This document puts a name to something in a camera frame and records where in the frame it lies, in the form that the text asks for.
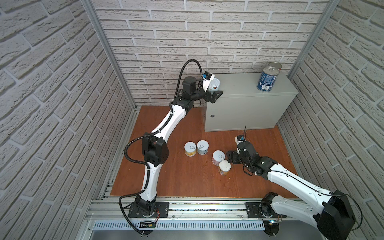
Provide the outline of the yellow label can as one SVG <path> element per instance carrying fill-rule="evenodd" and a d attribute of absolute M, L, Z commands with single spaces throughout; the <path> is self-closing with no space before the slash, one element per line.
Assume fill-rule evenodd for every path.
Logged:
<path fill-rule="evenodd" d="M 197 153 L 197 146 L 194 142 L 187 142 L 184 146 L 185 154 L 188 157 L 193 157 Z"/>

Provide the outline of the blue Progresso soup can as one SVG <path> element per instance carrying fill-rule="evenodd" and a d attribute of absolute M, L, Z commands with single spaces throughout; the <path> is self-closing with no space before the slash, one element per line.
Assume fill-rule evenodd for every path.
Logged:
<path fill-rule="evenodd" d="M 262 92 L 269 92 L 272 90 L 280 71 L 272 66 L 267 66 L 263 69 L 257 88 Z"/>

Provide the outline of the red label soup can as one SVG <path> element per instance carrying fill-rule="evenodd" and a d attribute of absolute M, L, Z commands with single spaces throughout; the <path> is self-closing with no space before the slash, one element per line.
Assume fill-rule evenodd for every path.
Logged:
<path fill-rule="evenodd" d="M 268 64 L 269 67 L 273 67 L 279 71 L 281 71 L 282 69 L 282 64 L 281 63 L 277 63 L 277 62 L 271 62 Z"/>

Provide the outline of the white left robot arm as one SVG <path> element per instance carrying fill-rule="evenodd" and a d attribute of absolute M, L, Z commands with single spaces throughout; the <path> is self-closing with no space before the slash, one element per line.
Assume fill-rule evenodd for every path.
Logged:
<path fill-rule="evenodd" d="M 223 93 L 223 91 L 198 90 L 188 94 L 179 90 L 178 95 L 170 103 L 170 111 L 162 122 L 151 133 L 145 133 L 125 146 L 125 158 L 132 163 L 144 165 L 146 169 L 141 191 L 133 194 L 136 197 L 134 207 L 140 214 L 150 217 L 156 212 L 158 179 L 160 170 L 170 154 L 167 142 L 173 130 L 194 107 L 195 101 L 204 100 L 213 104 Z M 128 155 L 129 147 L 139 140 L 142 141 L 143 161 L 134 160 Z"/>

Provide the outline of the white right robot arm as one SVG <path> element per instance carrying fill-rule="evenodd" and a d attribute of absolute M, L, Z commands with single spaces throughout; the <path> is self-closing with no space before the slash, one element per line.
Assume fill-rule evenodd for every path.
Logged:
<path fill-rule="evenodd" d="M 260 202 L 259 209 L 264 217 L 285 215 L 300 220 L 318 229 L 328 240 L 345 240 L 352 232 L 357 220 L 348 194 L 320 188 L 275 160 L 260 157 L 258 153 L 250 154 L 246 149 L 228 151 L 227 157 L 230 163 L 243 165 L 247 174 L 275 183 L 301 199 L 301 202 L 291 201 L 270 192 Z"/>

